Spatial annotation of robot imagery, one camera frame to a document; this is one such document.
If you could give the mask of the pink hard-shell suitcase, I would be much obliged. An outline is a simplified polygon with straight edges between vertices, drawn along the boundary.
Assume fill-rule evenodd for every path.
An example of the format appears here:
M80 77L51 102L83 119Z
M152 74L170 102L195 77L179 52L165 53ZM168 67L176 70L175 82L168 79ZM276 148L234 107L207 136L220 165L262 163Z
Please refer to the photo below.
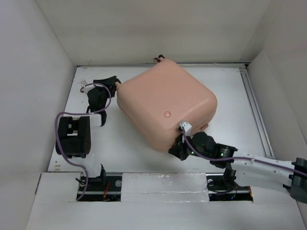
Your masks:
M217 110L215 94L176 62L159 55L154 66L116 84L117 103L149 145L167 152L180 135L181 122L191 133L203 131Z

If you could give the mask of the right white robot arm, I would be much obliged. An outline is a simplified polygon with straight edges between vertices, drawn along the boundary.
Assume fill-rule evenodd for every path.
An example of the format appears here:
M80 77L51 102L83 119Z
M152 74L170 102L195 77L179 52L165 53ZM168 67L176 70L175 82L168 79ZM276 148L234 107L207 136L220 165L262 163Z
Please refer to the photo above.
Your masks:
M301 203L307 201L307 161L303 158L281 161L259 157L217 143L204 132L192 137L181 133L168 152L182 161L188 156L200 157L223 169L222 183L229 190L257 186L284 192Z

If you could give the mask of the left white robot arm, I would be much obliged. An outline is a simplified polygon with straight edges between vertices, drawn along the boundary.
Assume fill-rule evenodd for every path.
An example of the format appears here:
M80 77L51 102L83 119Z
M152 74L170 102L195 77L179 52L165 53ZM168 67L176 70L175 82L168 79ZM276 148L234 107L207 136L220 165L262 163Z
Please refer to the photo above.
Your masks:
M91 151L92 129L102 127L106 123L107 108L115 97L117 84L121 81L117 76L92 83L83 81L80 93L87 97L87 108L84 113L60 112L55 118L55 150L68 165L81 169L85 178L90 177L90 169L85 160Z

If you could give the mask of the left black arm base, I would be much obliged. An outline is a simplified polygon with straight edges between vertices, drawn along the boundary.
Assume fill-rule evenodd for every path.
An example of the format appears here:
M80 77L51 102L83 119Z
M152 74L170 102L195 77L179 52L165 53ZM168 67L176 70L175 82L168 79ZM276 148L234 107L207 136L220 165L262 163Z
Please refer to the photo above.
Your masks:
M80 202L120 202L122 175L123 173L106 172L101 165L100 175L89 178L87 187L85 176L76 178L79 183L76 199Z

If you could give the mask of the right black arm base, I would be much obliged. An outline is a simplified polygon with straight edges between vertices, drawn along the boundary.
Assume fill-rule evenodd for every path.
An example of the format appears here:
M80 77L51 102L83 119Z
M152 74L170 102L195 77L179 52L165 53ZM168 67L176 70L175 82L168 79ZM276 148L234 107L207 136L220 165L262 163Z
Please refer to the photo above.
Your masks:
M239 186L235 173L225 169L224 173L206 174L209 201L253 201L250 186Z

